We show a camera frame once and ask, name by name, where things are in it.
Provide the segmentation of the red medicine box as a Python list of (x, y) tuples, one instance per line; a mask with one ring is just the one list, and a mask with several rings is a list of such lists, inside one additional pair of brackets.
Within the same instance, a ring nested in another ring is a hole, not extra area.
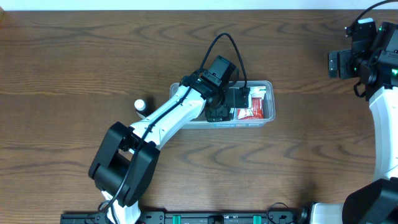
[(237, 119), (264, 119), (264, 100), (253, 98), (250, 108), (237, 109)]

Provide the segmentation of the white green medicine box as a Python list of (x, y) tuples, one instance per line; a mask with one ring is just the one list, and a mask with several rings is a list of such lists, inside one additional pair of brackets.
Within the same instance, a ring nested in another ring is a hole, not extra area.
[(251, 98), (260, 98), (264, 99), (267, 93), (267, 88), (265, 86), (251, 86), (250, 87), (250, 96)]

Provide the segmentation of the dark syrup bottle white cap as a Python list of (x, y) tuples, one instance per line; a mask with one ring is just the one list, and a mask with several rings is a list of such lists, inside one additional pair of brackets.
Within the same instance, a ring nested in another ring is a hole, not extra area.
[(145, 119), (147, 116), (150, 115), (149, 107), (147, 106), (147, 104), (145, 103), (144, 100), (142, 100), (142, 99), (136, 100), (134, 102), (134, 107), (135, 107), (137, 115), (140, 118)]

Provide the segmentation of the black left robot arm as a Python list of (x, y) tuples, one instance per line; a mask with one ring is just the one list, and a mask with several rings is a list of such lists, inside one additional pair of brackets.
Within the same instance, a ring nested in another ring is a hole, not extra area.
[(125, 126), (114, 123), (106, 132), (88, 175), (106, 200), (98, 210), (110, 223), (135, 223), (138, 200), (154, 175), (160, 150), (206, 106), (219, 106), (238, 68), (217, 56), (209, 69), (182, 78), (175, 94), (142, 120)]

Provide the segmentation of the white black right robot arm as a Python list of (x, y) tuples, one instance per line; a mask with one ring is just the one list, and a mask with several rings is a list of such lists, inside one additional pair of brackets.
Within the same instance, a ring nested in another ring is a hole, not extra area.
[(373, 181), (343, 203), (313, 203), (307, 223), (397, 223), (397, 25), (371, 18), (346, 28), (349, 50), (328, 54), (328, 75), (357, 78), (355, 95), (369, 103), (376, 161)]

